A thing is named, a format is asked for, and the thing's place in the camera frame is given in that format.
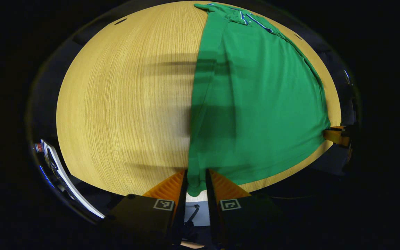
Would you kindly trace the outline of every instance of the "white trim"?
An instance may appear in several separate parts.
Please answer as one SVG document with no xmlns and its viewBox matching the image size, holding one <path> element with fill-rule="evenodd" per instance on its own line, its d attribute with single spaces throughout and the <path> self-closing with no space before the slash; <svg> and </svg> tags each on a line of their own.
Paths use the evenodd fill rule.
<svg viewBox="0 0 400 250">
<path fill-rule="evenodd" d="M 67 184 L 67 186 L 70 188 L 71 192 L 73 193 L 73 195 L 75 195 L 75 197 L 78 199 L 78 201 L 81 202 L 81 204 L 83 204 L 84 207 L 86 207 L 89 211 L 93 212 L 95 215 L 97 215 L 100 218 L 104 218 L 105 215 L 103 215 L 101 212 L 99 212 L 95 207 L 93 207 L 84 197 L 83 195 L 81 195 L 80 192 L 78 192 L 78 190 L 76 189 L 76 187 L 72 184 L 72 182 L 70 181 L 69 177 L 67 176 L 66 172 L 63 169 L 63 165 L 60 162 L 60 158 L 58 157 L 57 151 L 55 150 L 55 148 L 53 146 L 50 146 L 49 144 L 47 144 L 43 139 L 41 139 L 41 143 L 43 144 L 43 147 L 46 148 L 48 150 L 50 150 L 50 154 L 53 157 L 53 160 L 55 161 L 55 163 L 57 164 L 57 172 L 58 174 L 62 177 L 62 179 L 65 181 L 65 183 Z"/>
<path fill-rule="evenodd" d="M 243 12 L 240 11 L 240 18 L 245 21 L 245 24 L 248 25 L 248 22 L 245 20 L 245 18 L 243 17 Z"/>
<path fill-rule="evenodd" d="M 263 27 L 266 31 L 270 30 L 270 33 L 273 33 L 273 30 L 272 30 L 272 29 L 270 29 L 270 28 L 268 28 L 268 27 L 265 27 L 263 24 L 259 23 L 256 19 L 252 18 L 252 17 L 249 16 L 248 14 L 246 14 L 246 15 L 247 15 L 250 19 L 252 19 L 254 22 L 256 22 L 257 24 L 259 24 L 261 27 Z"/>
</svg>

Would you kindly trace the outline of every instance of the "green jersey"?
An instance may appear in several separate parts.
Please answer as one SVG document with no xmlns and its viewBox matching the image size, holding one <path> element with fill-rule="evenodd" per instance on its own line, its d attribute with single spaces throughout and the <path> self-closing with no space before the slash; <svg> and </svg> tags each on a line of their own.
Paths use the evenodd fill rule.
<svg viewBox="0 0 400 250">
<path fill-rule="evenodd" d="M 330 126 L 322 81 L 295 44 L 249 11 L 208 12 L 195 69 L 188 193 L 206 189 L 207 168 L 236 184 L 300 163 Z"/>
</svg>

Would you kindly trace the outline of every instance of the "wood grain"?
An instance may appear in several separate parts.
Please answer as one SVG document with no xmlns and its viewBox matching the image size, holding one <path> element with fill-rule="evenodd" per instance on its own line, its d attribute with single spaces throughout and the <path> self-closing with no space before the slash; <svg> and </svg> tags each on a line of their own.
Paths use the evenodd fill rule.
<svg viewBox="0 0 400 250">
<path fill-rule="evenodd" d="M 167 3 L 118 19 L 73 60 L 57 104 L 60 149 L 71 174 L 113 193 L 143 194 L 188 166 L 192 83 L 208 17 L 194 3 L 209 2 Z M 293 31 L 268 20 L 314 65 L 331 125 L 340 125 L 338 95 L 323 62 Z M 287 171 L 241 186 L 253 191 L 278 182 L 331 145 L 326 141 Z"/>
</svg>

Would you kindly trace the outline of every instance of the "wooden table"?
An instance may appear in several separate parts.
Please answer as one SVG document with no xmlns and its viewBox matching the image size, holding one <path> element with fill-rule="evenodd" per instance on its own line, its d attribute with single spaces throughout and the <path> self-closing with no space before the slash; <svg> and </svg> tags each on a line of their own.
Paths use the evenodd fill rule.
<svg viewBox="0 0 400 250">
<path fill-rule="evenodd" d="M 194 3 L 209 2 L 167 3 L 112 22 L 73 60 L 58 98 L 57 133 L 75 177 L 113 193 L 143 194 L 187 168 L 192 83 L 208 17 Z M 331 126 L 340 125 L 338 95 L 322 60 L 293 31 L 267 20 L 313 64 Z M 331 145 L 325 141 L 296 166 L 240 186 L 250 192 L 276 183 Z"/>
</svg>

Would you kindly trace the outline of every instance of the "blue light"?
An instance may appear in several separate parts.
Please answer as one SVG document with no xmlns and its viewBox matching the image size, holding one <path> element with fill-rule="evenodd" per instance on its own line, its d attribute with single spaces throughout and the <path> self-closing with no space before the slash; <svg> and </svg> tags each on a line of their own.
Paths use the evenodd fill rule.
<svg viewBox="0 0 400 250">
<path fill-rule="evenodd" d="M 345 74 L 347 75 L 347 78 L 348 78 L 348 80 L 350 79 L 350 77 L 348 76 L 348 73 L 347 73 L 347 71 L 346 70 L 343 70 L 343 71 L 345 71 Z"/>
<path fill-rule="evenodd" d="M 50 185 L 52 188 L 55 188 L 55 187 L 52 185 L 52 183 L 50 182 L 49 178 L 46 176 L 46 173 L 44 173 L 43 167 L 42 167 L 41 165 L 40 165 L 40 169 L 41 169 L 41 172 L 43 172 L 44 177 L 46 178 L 47 182 L 49 182 L 49 185 Z"/>
</svg>

